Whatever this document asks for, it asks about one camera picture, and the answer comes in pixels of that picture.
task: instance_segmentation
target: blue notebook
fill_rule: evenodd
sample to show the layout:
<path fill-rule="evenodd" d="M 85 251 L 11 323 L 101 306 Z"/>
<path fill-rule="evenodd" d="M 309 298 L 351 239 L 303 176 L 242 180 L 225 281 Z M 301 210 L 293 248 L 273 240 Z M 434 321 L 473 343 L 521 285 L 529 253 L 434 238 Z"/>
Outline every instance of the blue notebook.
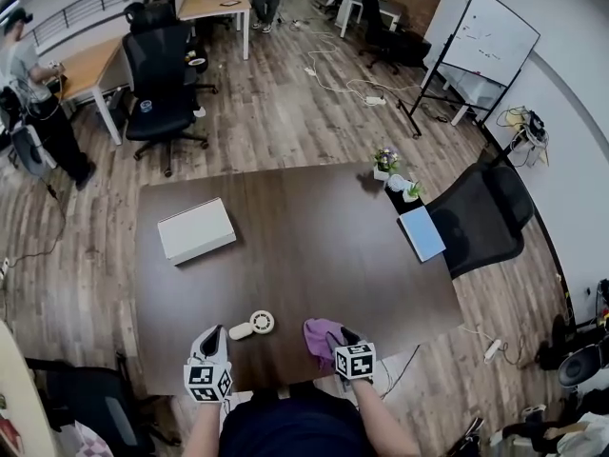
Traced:
<path fill-rule="evenodd" d="M 400 215 L 400 221 L 422 262 L 446 249 L 425 207 L 418 207 Z"/>

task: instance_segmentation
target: whiteboard stand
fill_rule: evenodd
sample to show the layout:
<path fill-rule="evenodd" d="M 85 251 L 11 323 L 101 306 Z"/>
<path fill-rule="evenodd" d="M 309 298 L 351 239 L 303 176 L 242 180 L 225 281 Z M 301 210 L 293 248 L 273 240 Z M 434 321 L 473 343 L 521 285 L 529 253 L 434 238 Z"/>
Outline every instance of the whiteboard stand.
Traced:
<path fill-rule="evenodd" d="M 398 100 L 398 109 L 403 109 L 415 129 L 413 139 L 422 136 L 413 114 L 423 98 L 486 111 L 481 120 L 484 124 L 521 74 L 522 65 L 539 38 L 535 29 L 499 0 L 469 0 L 455 32 L 450 34 L 436 64 L 427 73 L 412 109 L 408 110 L 405 103 Z M 427 93 L 440 65 L 475 74 L 499 85 L 502 87 L 499 98 L 489 108 Z"/>

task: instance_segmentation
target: wooden floor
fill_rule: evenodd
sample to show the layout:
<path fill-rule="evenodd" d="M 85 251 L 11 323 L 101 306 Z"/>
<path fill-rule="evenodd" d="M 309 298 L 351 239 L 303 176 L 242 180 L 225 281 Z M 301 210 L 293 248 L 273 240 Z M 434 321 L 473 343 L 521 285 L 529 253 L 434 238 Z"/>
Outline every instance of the wooden floor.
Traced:
<path fill-rule="evenodd" d="M 458 127 L 428 118 L 417 120 L 423 137 L 411 138 L 412 128 L 395 99 L 370 108 L 354 93 L 322 89 L 304 68 L 312 63 L 310 50 L 330 50 L 319 34 L 331 32 L 337 50 L 316 54 L 317 72 L 326 86 L 343 88 L 349 79 L 375 80 L 395 88 L 406 100 L 417 95 L 422 70 L 401 69 L 393 76 L 388 67 L 365 67 L 358 56 L 360 41 L 349 30 L 347 38 L 327 24 L 310 0 L 287 0 L 284 18 L 309 18 L 310 25 L 291 30 L 284 25 L 271 34 L 250 33 L 250 59 L 242 60 L 241 36 L 217 27 L 210 48 L 206 82 L 216 83 L 220 94 L 202 95 L 207 117 L 194 128 L 209 134 L 210 148 L 202 151 L 189 142 L 174 152 L 174 175 L 167 180 L 160 169 L 161 150 L 136 163 L 137 144 L 115 147 L 92 106 L 75 120 L 81 148 L 98 171 L 92 183 L 77 193 L 66 174 L 54 171 L 49 181 L 59 191 L 68 223 L 51 255 L 25 260 L 9 274 L 4 292 L 4 315 L 29 357 L 68 359 L 75 365 L 114 366 L 114 351 L 128 356 L 138 395 L 144 395 L 134 326 L 133 256 L 138 191 L 143 185 L 201 178 L 233 171 L 369 161 L 378 146 L 397 148 L 403 172 L 422 181 L 428 202 L 445 190 L 481 154 L 485 141 L 467 120 Z M 379 94 L 365 84 L 354 84 L 363 95 Z M 440 84 L 435 86 L 441 92 Z M 434 114 L 454 111 L 430 103 Z M 6 154 L 0 158 L 0 246 L 11 258 L 50 248 L 61 226 L 54 201 L 42 184 L 22 170 L 14 170 Z M 555 266 L 538 223 L 524 230 L 526 247 L 512 261 L 482 268 L 455 281 L 465 325 L 508 342 L 515 359 L 519 339 L 522 360 L 529 361 L 549 333 L 553 317 L 564 311 Z M 519 370 L 499 354 L 485 365 L 489 345 L 481 335 L 453 329 L 420 347 L 400 383 L 385 401 L 392 413 L 413 428 L 422 455 L 441 455 L 474 416 L 486 420 L 484 435 L 513 423 L 530 404 L 555 404 L 560 388 L 553 373 L 534 367 Z M 393 378 L 412 350 L 388 361 Z M 324 387 L 336 390 L 332 381 Z M 383 371 L 379 391 L 386 389 Z M 246 398 L 238 395 L 233 402 Z M 174 398 L 161 411 L 167 428 L 189 434 L 193 405 Z M 179 455 L 159 446 L 160 455 Z"/>

